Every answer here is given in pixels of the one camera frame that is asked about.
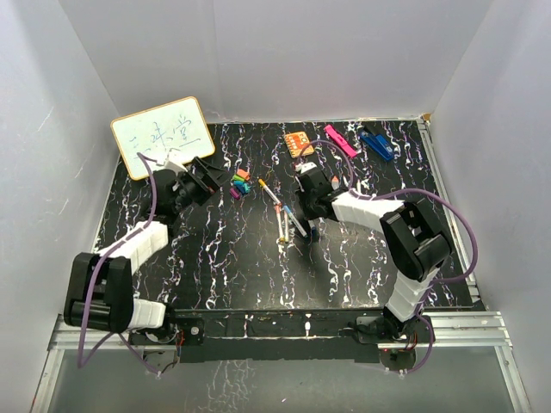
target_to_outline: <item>cable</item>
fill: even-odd
[[[416,372],[419,368],[421,368],[422,366],[424,366],[424,363],[427,362],[427,360],[429,359],[430,357],[430,353],[432,353],[432,345],[434,343],[434,329],[432,328],[432,325],[427,321],[427,319],[423,316],[421,316],[419,313],[415,314],[415,317],[417,318],[417,320],[419,320],[421,323],[423,323],[424,325],[427,326],[427,328],[429,329],[429,347],[427,348],[427,352],[425,353],[423,359],[417,363],[414,367],[412,367],[410,370],[407,370],[406,372],[407,373],[414,373]]]
[[[174,360],[174,361],[172,361],[171,363],[169,363],[169,364],[167,364],[166,366],[164,366],[164,369],[161,370],[161,374],[164,374],[164,372],[166,372],[166,370],[167,370],[170,366],[175,366],[177,363],[178,363],[178,360]]]
[[[404,348],[399,351],[411,351],[417,346],[417,331],[414,331],[413,334],[407,337],[407,343]]]
[[[84,301],[84,312],[83,312],[83,319],[82,323],[80,324],[80,337],[78,338],[78,352],[77,352],[77,366],[78,368],[83,368],[88,364],[88,361],[90,361],[91,357],[94,355],[94,353],[102,346],[102,344],[105,343],[107,339],[109,339],[114,333],[108,333],[106,336],[104,336],[90,351],[88,356],[84,357],[84,342],[86,341],[86,329],[88,328],[88,320],[90,318],[90,305],[92,303],[92,296],[94,294],[94,285],[96,284],[96,280],[98,275],[100,274],[100,270],[102,268],[102,265],[105,263],[105,261],[113,254],[115,251],[117,251],[127,240],[132,239],[139,233],[143,231],[143,229],[147,228],[149,224],[153,221],[153,218],[155,217],[155,209],[157,207],[157,185],[155,184],[155,178],[153,177],[152,169],[149,167],[146,161],[152,161],[156,162],[154,159],[151,159],[149,157],[145,157],[140,152],[138,152],[139,159],[144,163],[145,169],[147,170],[147,173],[149,175],[149,180],[152,185],[152,209],[149,213],[149,218],[147,222],[145,222],[144,226],[142,228],[139,228],[137,231],[130,234],[126,240],[122,239],[120,242],[116,243],[114,246],[109,248],[98,260],[96,266],[94,267],[94,271],[92,271],[92,276],[90,277],[90,283],[88,285],[88,292],[86,293],[86,300]],[[123,335],[119,334],[119,337],[121,338],[122,342],[126,344],[126,346],[130,349],[136,357],[144,364],[145,368],[149,370],[150,372],[159,374],[159,370],[157,370],[155,367],[152,367],[149,365],[145,360],[142,359],[141,355],[130,345],[130,343],[127,341],[126,338],[124,338]]]

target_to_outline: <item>purple block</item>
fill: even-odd
[[[241,195],[239,194],[239,191],[235,187],[230,188],[230,194],[232,194],[232,197],[238,200],[241,198]]]

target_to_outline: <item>marker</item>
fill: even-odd
[[[301,236],[303,236],[304,238],[308,238],[308,234],[306,233],[306,231],[300,224],[299,220],[293,215],[293,213],[291,212],[291,210],[287,205],[283,206],[283,211],[287,212],[289,218],[291,219],[291,222],[294,224],[294,226],[296,226],[296,229],[299,230]]]
[[[318,231],[318,227],[316,226],[316,223],[310,220],[308,221],[308,225],[310,225],[310,234],[311,234],[312,241],[314,241],[315,243],[318,242],[319,231]]]
[[[331,125],[327,125],[324,127],[324,130],[327,132],[329,137],[335,141],[335,143],[349,156],[349,157],[355,157],[357,155],[356,151],[352,148],[352,146],[348,145],[348,142],[346,142],[346,139],[343,138],[341,135],[338,134],[338,132],[335,130],[335,128]]]
[[[289,214],[283,210],[283,222],[285,223],[285,242],[289,242]]]
[[[263,189],[264,191],[266,191],[266,194],[268,194],[269,197],[270,197],[272,200],[274,200],[274,203],[275,203],[276,205],[279,205],[279,206],[282,205],[281,202],[277,199],[276,195],[275,195],[272,191],[269,190],[268,185],[266,185],[266,182],[264,182],[262,179],[259,179],[259,180],[258,180],[258,183],[260,183],[260,186],[262,187],[262,189]]]
[[[283,236],[282,228],[282,209],[279,205],[275,206],[275,214],[277,215],[277,226],[279,227],[279,242],[283,243],[285,242],[285,237]]]

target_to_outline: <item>colorful block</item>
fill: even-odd
[[[249,172],[246,170],[238,170],[237,176],[241,176],[246,181],[249,181],[251,179],[251,175],[249,175]]]
[[[243,195],[246,194],[246,191],[245,191],[245,185],[246,185],[246,183],[240,182],[240,181],[235,181],[235,182],[233,183],[233,185],[235,185],[235,188],[237,188],[238,191],[239,191],[241,194],[243,194]]]
[[[239,193],[239,191],[235,187],[230,188],[230,194],[232,194],[232,197],[235,198],[236,200],[241,198],[241,194]]]

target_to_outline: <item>whiteboard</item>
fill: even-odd
[[[182,163],[214,153],[213,139],[193,96],[115,119],[111,130],[135,181],[147,177],[138,152],[163,161],[168,151],[176,150],[182,153]],[[160,168],[155,163],[150,166],[152,170]]]

